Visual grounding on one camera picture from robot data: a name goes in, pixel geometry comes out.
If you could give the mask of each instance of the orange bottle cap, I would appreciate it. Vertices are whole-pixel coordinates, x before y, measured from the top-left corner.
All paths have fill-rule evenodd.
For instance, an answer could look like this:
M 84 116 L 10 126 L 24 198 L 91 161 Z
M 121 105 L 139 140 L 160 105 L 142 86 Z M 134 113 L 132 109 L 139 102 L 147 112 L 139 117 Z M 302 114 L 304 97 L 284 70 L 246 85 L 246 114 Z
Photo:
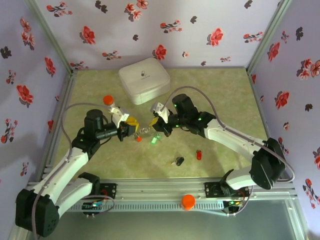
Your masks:
M 103 98 L 103 103 L 105 105 L 111 105 L 114 103 L 114 98 L 111 95 L 107 95 Z
M 182 207 L 184 210 L 189 211 L 196 205 L 194 196 L 187 194 L 182 198 Z

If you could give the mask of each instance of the gray cable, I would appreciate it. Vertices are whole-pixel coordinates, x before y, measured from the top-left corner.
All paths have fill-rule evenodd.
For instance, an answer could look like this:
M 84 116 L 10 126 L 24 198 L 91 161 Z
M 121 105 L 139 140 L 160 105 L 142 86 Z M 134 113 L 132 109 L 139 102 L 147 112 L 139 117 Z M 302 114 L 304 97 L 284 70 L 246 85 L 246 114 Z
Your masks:
M 72 155 L 72 141 L 70 139 L 70 137 L 68 136 L 65 128 L 64 128 L 64 116 L 65 116 L 65 113 L 68 109 L 72 108 L 72 107 L 75 107 L 75 106 L 79 106 L 79 105 L 86 105 L 86 106 L 95 106 L 95 107 L 102 107 L 102 108 L 105 108 L 107 109 L 108 106 L 106 105 L 100 105 L 100 104 L 95 104 L 95 103 L 89 103 L 89 102 L 79 102 L 79 103 L 75 103 L 75 104 L 72 104 L 68 107 L 66 107 L 62 113 L 62 116 L 61 116 L 61 130 L 64 134 L 64 136 L 66 137 L 67 141 L 68 141 L 68 144 L 69 144 L 69 152 L 68 152 L 68 155 L 66 157 L 66 161 L 64 161 L 61 166 L 48 178 L 48 180 L 44 183 L 44 185 L 41 187 L 39 193 L 37 194 L 37 196 L 35 197 L 35 200 L 34 200 L 34 203 L 32 205 L 32 210 L 31 210 L 31 225 L 32 225 L 32 233 L 33 233 L 33 237 L 35 240 L 38 240 L 38 236 L 37 236 L 37 227 L 36 227 L 36 206 L 37 206 L 37 203 L 39 201 L 39 198 L 41 196 L 41 194 L 43 193 L 43 191 L 45 190 L 45 186 L 47 186 L 50 181 L 58 174 L 58 172 L 65 166 L 65 164 L 69 161 L 71 155 Z
M 252 140 L 252 139 L 250 139 L 250 138 L 248 138 L 248 137 L 246 137 L 246 136 L 244 136 L 244 135 L 242 135 L 242 134 L 240 134 L 240 133 L 238 133 L 238 132 L 235 132 L 235 131 L 233 131 L 232 129 L 229 129 L 229 128 L 220 120 L 220 118 L 219 118 L 219 116 L 218 116 L 218 113 L 217 113 L 217 111 L 216 111 L 216 109 L 215 109 L 215 106 L 213 105 L 213 103 L 211 102 L 211 100 L 210 100 L 210 99 L 208 98 L 208 96 L 207 96 L 203 91 L 201 91 L 200 89 L 198 89 L 198 88 L 196 88 L 196 87 L 194 87 L 194 86 L 181 86 L 181 87 L 178 87 L 176 90 L 174 90 L 174 91 L 170 94 L 170 96 L 168 97 L 168 99 L 167 99 L 166 102 L 164 103 L 163 108 L 161 109 L 161 111 L 163 111 L 163 110 L 165 109 L 165 107 L 166 107 L 166 105 L 168 104 L 168 102 L 169 102 L 169 100 L 171 99 L 171 97 L 172 97 L 177 91 L 179 91 L 179 90 L 181 90 L 181 89 L 193 89 L 193 90 L 198 91 L 198 92 L 199 92 L 200 94 L 202 94 L 202 95 L 205 97 L 205 99 L 209 102 L 209 104 L 210 104 L 210 106 L 211 106 L 211 108 L 212 108 L 212 110 L 213 110 L 213 112 L 214 112 L 214 115 L 215 115 L 215 117 L 216 117 L 216 120 L 217 120 L 218 123 L 223 127 L 223 129 L 225 129 L 226 131 L 228 131 L 228 132 L 230 132 L 230 133 L 232 133 L 232 134 L 234 134 L 234 135 L 236 135 L 236 136 L 238 136 L 238 137 L 240 137 L 240 138 L 248 141 L 248 142 L 251 143 L 251 144 L 254 144 L 254 145 L 258 146 L 259 148 L 264 149 L 265 151 L 267 151 L 268 153 L 270 153 L 271 155 L 273 155 L 274 157 L 276 157 L 277 159 L 279 159 L 284 165 L 286 165 L 286 167 L 287 167 L 288 169 L 290 169 L 290 171 L 291 171 L 291 173 L 292 173 L 292 176 L 291 176 L 291 178 L 289 178 L 289 179 L 279 179 L 278 182 L 281 182 L 281 183 L 290 183 L 290 182 L 292 182 L 292 181 L 295 179 L 296 175 L 295 175 L 294 169 L 292 168 L 292 166 L 291 166 L 289 163 L 287 163 L 287 161 L 286 161 L 284 158 L 282 158 L 281 156 L 279 156 L 279 155 L 276 154 L 275 152 L 271 151 L 269 148 L 261 145 L 260 143 L 255 142 L 254 140 Z

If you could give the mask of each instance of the cable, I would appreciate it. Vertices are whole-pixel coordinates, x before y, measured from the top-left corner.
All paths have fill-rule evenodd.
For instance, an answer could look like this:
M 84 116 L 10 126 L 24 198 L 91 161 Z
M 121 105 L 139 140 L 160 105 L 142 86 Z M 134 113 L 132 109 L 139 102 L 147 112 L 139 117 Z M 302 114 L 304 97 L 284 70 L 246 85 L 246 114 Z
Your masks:
M 245 207 L 247 206 L 247 204 L 248 204 L 248 202 L 249 202 L 249 199 L 250 199 L 253 191 L 254 191 L 254 186 L 251 187 L 251 191 L 250 191 L 250 194 L 249 194 L 249 196 L 248 196 L 248 199 L 245 201 L 245 203 L 243 204 L 243 206 L 242 206 L 237 212 L 233 213 L 234 216 L 237 215 L 237 214 L 239 214 L 239 213 L 241 213 L 241 212 L 245 209 Z
M 85 129 L 84 127 L 80 128 L 76 135 L 79 136 L 84 129 Z
M 112 210 L 112 209 L 115 207 L 115 205 L 116 205 L 115 200 L 114 200 L 112 197 L 107 196 L 107 195 L 89 195 L 89 196 L 85 196 L 85 197 L 83 197 L 83 198 L 81 198 L 81 199 L 91 199 L 91 198 L 110 199 L 110 200 L 113 202 L 112 207 L 110 207 L 109 209 L 107 209 L 107 210 L 105 210 L 105 211 L 99 212 L 99 215 L 109 212 L 109 211 Z
M 212 110 L 213 110 L 213 112 L 214 112 L 214 115 L 215 115 L 215 117 L 216 117 L 216 120 L 217 120 L 218 123 L 223 127 L 223 129 L 225 129 L 226 131 L 228 131 L 228 132 L 230 132 L 230 133 L 232 133 L 232 134 L 234 134 L 234 135 L 236 135 L 236 136 L 238 136 L 238 137 L 240 137 L 240 138 L 248 141 L 248 142 L 251 143 L 251 144 L 254 144 L 254 145 L 262 148 L 263 150 L 267 151 L 268 153 L 270 153 L 271 155 L 273 155 L 274 157 L 276 157 L 277 159 L 279 159 L 288 169 L 290 169 L 291 174 L 292 174 L 291 178 L 289 178 L 289 179 L 278 179 L 278 182 L 281 182 L 281 183 L 290 183 L 290 182 L 292 182 L 292 181 L 295 179 L 296 174 L 295 174 L 294 169 L 292 168 L 292 166 L 291 166 L 289 163 L 287 163 L 287 161 L 286 161 L 284 158 L 282 158 L 281 156 L 279 156 L 279 155 L 276 154 L 275 152 L 271 151 L 269 148 L 261 145 L 260 143 L 255 142 L 254 140 L 252 140 L 252 139 L 250 139 L 250 138 L 242 135 L 241 133 L 238 133 L 238 132 L 233 131 L 232 129 L 229 129 L 229 128 L 220 120 L 220 118 L 219 118 L 219 116 L 218 116 L 218 113 L 217 113 L 217 111 L 216 111 L 216 109 L 215 109 L 215 106 L 213 105 L 213 103 L 211 102 L 211 100 L 210 100 L 210 99 L 208 98 L 208 96 L 207 96 L 203 91 L 201 91 L 200 89 L 198 89 L 198 88 L 196 88 L 196 87 L 194 87 L 194 86 L 181 86 L 181 87 L 178 87 L 176 90 L 174 90 L 174 91 L 170 94 L 170 96 L 168 97 L 168 99 L 167 99 L 166 102 L 164 103 L 161 111 L 163 111 L 163 110 L 165 109 L 165 107 L 166 107 L 166 105 L 168 104 L 168 102 L 169 102 L 169 100 L 171 99 L 171 97 L 172 97 L 177 91 L 179 91 L 179 90 L 181 90 L 181 89 L 193 89 L 193 90 L 198 91 L 198 92 L 199 92 L 200 94 L 202 94 L 202 95 L 205 97 L 205 99 L 209 102 L 209 104 L 210 104 L 210 106 L 211 106 L 211 108 L 212 108 Z
M 89 103 L 89 102 L 79 102 L 79 103 L 75 103 L 75 104 L 69 105 L 62 112 L 62 115 L 61 115 L 61 118 L 60 118 L 61 119 L 60 127 L 61 127 L 61 130 L 62 130 L 64 136 L 66 137 L 66 140 L 68 141 L 69 152 L 68 152 L 68 155 L 66 157 L 66 160 L 61 164 L 61 166 L 55 172 L 52 173 L 52 175 L 48 178 L 48 180 L 43 184 L 43 186 L 41 187 L 39 193 L 37 194 L 37 196 L 35 197 L 35 200 L 33 202 L 32 210 L 31 210 L 31 225 L 32 225 L 33 237 L 34 237 L 35 240 L 38 240 L 37 227 L 36 227 L 36 206 L 37 206 L 37 203 L 39 201 L 39 198 L 40 198 L 41 194 L 44 192 L 45 187 L 58 174 L 58 172 L 65 166 L 65 164 L 67 162 L 69 162 L 69 159 L 70 159 L 70 157 L 72 155 L 72 141 L 71 141 L 70 137 L 68 136 L 68 134 L 67 134 L 67 132 L 66 132 L 66 130 L 64 128 L 64 116 L 65 116 L 65 113 L 66 113 L 67 110 L 69 110 L 70 108 L 73 108 L 75 106 L 80 106 L 80 105 L 95 106 L 95 107 L 101 107 L 101 108 L 105 108 L 105 109 L 109 108 L 109 106 L 106 106 L 106 105 L 100 105 L 100 104 Z
M 241 195 L 242 195 L 242 197 L 243 197 L 243 200 L 242 200 L 242 201 L 244 201 L 244 200 L 246 199 L 246 196 L 245 196 L 244 192 L 243 192 L 243 191 L 240 191 L 240 190 L 238 190 L 238 192 L 241 193 Z
M 109 137 L 107 140 L 105 140 L 103 143 L 100 144 L 100 146 L 102 146 L 103 144 L 106 144 L 107 142 L 109 142 L 111 140 L 111 137 Z
M 108 119 L 107 119 L 107 117 L 105 115 L 102 115 L 102 118 L 105 120 L 105 124 L 109 123 L 109 121 L 108 121 Z

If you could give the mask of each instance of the red object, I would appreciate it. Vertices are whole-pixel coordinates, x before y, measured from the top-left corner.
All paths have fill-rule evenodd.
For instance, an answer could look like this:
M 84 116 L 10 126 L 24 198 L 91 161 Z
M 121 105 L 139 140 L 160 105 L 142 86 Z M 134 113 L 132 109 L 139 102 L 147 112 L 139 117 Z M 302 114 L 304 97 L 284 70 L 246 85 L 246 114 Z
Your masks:
M 182 208 L 185 211 L 189 211 L 189 210 L 193 209 L 194 206 L 196 205 L 196 199 L 194 196 L 187 194 L 187 195 L 183 196 L 181 204 L 182 204 Z
M 198 160 L 202 159 L 202 152 L 200 150 L 196 151 L 196 159 L 198 159 Z
M 103 98 L 103 103 L 110 106 L 114 103 L 114 98 L 111 95 L 107 95 Z

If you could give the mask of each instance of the glass panel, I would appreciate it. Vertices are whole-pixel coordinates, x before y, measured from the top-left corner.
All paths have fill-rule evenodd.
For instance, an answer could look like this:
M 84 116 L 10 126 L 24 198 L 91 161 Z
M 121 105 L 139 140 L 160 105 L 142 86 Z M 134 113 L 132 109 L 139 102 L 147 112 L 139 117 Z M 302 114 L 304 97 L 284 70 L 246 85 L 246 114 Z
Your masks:
M 293 240 L 284 200 L 251 201 L 236 217 L 203 212 L 66 213 L 46 240 Z

